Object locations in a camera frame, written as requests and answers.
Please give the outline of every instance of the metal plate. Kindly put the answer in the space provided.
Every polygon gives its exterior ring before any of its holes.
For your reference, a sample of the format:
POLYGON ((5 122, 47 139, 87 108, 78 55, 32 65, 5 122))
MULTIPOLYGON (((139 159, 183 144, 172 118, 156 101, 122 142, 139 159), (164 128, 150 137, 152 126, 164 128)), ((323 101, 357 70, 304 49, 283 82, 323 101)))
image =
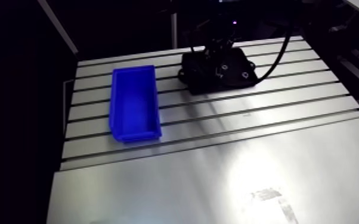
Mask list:
MULTIPOLYGON (((289 91, 272 92, 269 94, 248 97, 230 98, 219 101, 184 105, 161 109, 160 123, 167 125, 175 122, 189 122, 194 119, 223 116, 231 113, 242 113, 279 105, 294 104, 320 98, 335 97, 348 94, 340 83, 333 83, 309 88, 292 89, 289 91)), ((110 132, 109 118, 92 119, 74 122, 67 125, 66 138, 73 138, 96 133, 110 132)))
MULTIPOLYGON (((268 69, 268 68, 261 67, 261 68, 257 68, 256 70, 259 70, 259 73, 263 74, 263 73, 265 73, 266 69, 268 69)), ((305 61, 305 62, 301 62, 301 63, 292 63, 292 64, 282 64, 282 65, 277 66, 277 68, 273 71, 273 73, 271 74, 269 79, 267 79, 260 85, 262 85, 266 82, 276 83, 276 81, 271 80, 271 78, 276 77, 276 76, 285 76, 287 74, 295 74, 298 72, 302 72, 302 73, 303 72, 312 72, 312 71, 324 70, 324 69, 328 69, 328 68, 325 65, 325 63, 323 63, 322 61, 319 61, 319 60, 305 61)), ((304 81, 307 81, 307 80, 311 80, 310 77, 311 76, 308 76, 306 78, 301 78, 301 79, 303 79, 304 81)), ((293 87, 293 85, 288 86, 288 82, 290 82, 290 84, 295 83, 295 82, 291 82, 290 80, 294 80, 294 79, 293 78, 283 79, 284 83, 282 83, 282 86, 283 86, 282 88, 293 87)), ((181 84, 181 82, 177 81, 176 79, 168 79, 167 82, 163 82, 162 80, 157 81, 157 86, 162 89, 168 89, 164 85, 167 85, 170 83, 172 83, 171 85, 169 85, 170 87, 178 86, 181 84)), ((102 91, 102 92, 104 92, 104 97, 109 98, 109 93, 107 91, 102 91)), ((69 120, 84 119, 87 117, 105 116, 108 114, 109 104, 110 104, 109 102, 101 102, 101 103, 93 103, 93 104, 82 105, 82 106, 72 106, 70 109, 70 113, 69 113, 69 120)))
POLYGON ((340 97, 321 101, 306 102, 250 113, 234 114, 218 118, 196 120, 162 127, 163 136, 158 141, 146 141, 123 144, 114 140, 110 134, 84 139, 66 141, 63 158, 105 153, 126 148, 144 147, 145 145, 168 143, 173 141, 191 141, 193 138, 223 134, 279 122, 286 122, 324 114, 358 109, 353 97, 340 97))
POLYGON ((336 114, 327 114, 325 116, 312 117, 308 119, 294 120, 292 122, 260 126, 258 128, 247 129, 237 133, 229 133, 228 135, 214 136, 211 138, 207 137, 202 139, 195 139, 193 141, 185 141, 151 148, 142 148, 138 150, 123 150, 119 153, 116 152, 98 156, 90 156, 81 159, 67 160, 61 164, 60 170, 78 169, 87 166, 95 166, 99 164, 106 164, 117 161, 132 160, 135 158, 174 153, 178 151, 190 150, 209 145, 234 142, 242 139, 256 138, 259 136, 265 136, 274 133, 282 133, 291 130, 304 129, 307 127, 325 125, 343 120, 354 119, 357 117, 359 117, 359 111, 346 111, 336 114))
MULTIPOLYGON (((303 38, 301 36, 293 36, 290 38, 290 41, 301 41, 303 38)), ((234 43, 234 46, 251 46, 251 45, 263 45, 268 43, 282 43, 284 38, 275 38, 275 39, 263 39, 258 41, 246 41, 246 42, 237 42, 234 43)), ((197 46, 195 50, 200 51, 204 47, 197 46)), ((148 52, 143 54, 133 54, 133 55, 125 55, 125 56, 118 56, 118 57, 111 57, 111 58, 102 58, 96 60, 88 60, 88 61, 80 61, 78 62, 78 66, 91 66, 93 64, 104 64, 104 63, 112 63, 117 61, 125 61, 125 60, 134 60, 137 58, 145 58, 145 57, 156 57, 161 55, 169 55, 169 54, 182 54, 185 52, 190 52, 190 48, 180 48, 180 49, 172 49, 166 51, 156 51, 156 52, 148 52)))
MULTIPOLYGON (((245 55, 252 59, 253 55, 262 55, 262 54, 273 54, 277 55, 282 43, 274 43, 269 45, 258 45, 258 46, 247 46, 243 47, 245 55)), ((305 41, 292 42, 287 47, 287 51, 301 50, 301 49, 310 49, 311 47, 305 41)), ((152 57, 145 58, 139 60, 131 60, 131 61, 122 61, 117 63, 107 63, 107 64, 98 64, 95 66, 86 66, 79 67, 76 71, 76 77, 87 77, 93 76, 97 74, 106 74, 111 73, 114 69, 123 68, 123 67, 133 67, 133 66, 146 66, 146 65, 154 65, 154 66, 167 66, 181 63, 182 54, 174 54, 174 55, 165 55, 160 57, 152 57)))
MULTIPOLYGON (((262 66, 256 68, 256 73, 258 76, 262 76, 262 74, 266 73, 266 71, 271 67, 270 66, 262 66)), ((177 78, 178 71, 181 69, 181 66, 169 66, 169 67, 160 67, 156 68, 156 77, 157 79, 173 77, 177 78)), ((276 69, 270 74, 270 77, 274 76, 282 76, 293 73, 303 73, 309 71, 318 71, 328 69, 328 66, 323 61, 315 60, 315 61, 303 61, 299 63, 291 63, 291 64, 280 64, 276 67, 276 69)), ((110 87, 112 84, 112 76, 110 74, 105 76, 96 76, 89 77, 84 79, 76 79, 74 90, 80 91, 84 89, 91 88, 100 88, 100 87, 110 87)), ((159 91, 171 90, 166 88, 163 85, 159 85, 159 91)))
POLYGON ((48 213, 50 224, 269 221, 359 223, 359 119, 57 172, 48 213))

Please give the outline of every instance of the black robotic end effector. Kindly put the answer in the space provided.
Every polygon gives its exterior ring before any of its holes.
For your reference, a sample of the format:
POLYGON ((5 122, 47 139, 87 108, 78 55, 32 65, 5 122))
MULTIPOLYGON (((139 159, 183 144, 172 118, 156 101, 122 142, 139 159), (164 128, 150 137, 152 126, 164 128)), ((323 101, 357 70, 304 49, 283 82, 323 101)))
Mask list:
POLYGON ((228 10, 229 7, 227 12, 218 7, 210 9, 214 12, 210 19, 197 27, 206 35, 205 49, 195 52, 191 46, 192 51, 182 56, 179 79, 188 85, 193 95, 255 85, 258 78, 254 63, 247 60, 240 48, 233 48, 237 13, 228 10))

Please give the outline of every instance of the blue plastic bin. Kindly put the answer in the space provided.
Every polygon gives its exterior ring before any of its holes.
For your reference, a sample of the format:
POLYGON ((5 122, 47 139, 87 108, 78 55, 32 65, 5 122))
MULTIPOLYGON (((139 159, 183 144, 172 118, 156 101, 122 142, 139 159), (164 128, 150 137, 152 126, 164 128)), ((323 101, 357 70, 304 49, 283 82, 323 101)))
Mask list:
POLYGON ((120 142, 162 136, 154 66, 114 69, 109 125, 120 142))

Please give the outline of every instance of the dark background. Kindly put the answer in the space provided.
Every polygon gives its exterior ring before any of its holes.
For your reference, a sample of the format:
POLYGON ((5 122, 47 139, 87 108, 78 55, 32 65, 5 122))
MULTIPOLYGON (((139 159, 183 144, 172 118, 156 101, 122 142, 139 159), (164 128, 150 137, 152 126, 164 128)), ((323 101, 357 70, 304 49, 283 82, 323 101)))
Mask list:
MULTIPOLYGON (((335 9, 340 1, 304 4, 294 35, 303 35, 359 99, 359 81, 336 60, 337 55, 359 49, 359 15, 351 29, 328 33, 353 13, 348 7, 335 9)), ((78 55, 37 1, 0 0, 0 223, 46 221, 52 176, 61 159, 63 82, 74 78, 78 60, 171 48, 170 15, 159 13, 168 8, 167 0, 48 3, 78 55)), ((288 3, 255 3, 240 18, 240 40, 283 36, 288 3)), ((189 46, 189 31, 205 19, 203 13, 178 14, 180 47, 189 46)), ((203 44, 201 34, 196 44, 203 44)))

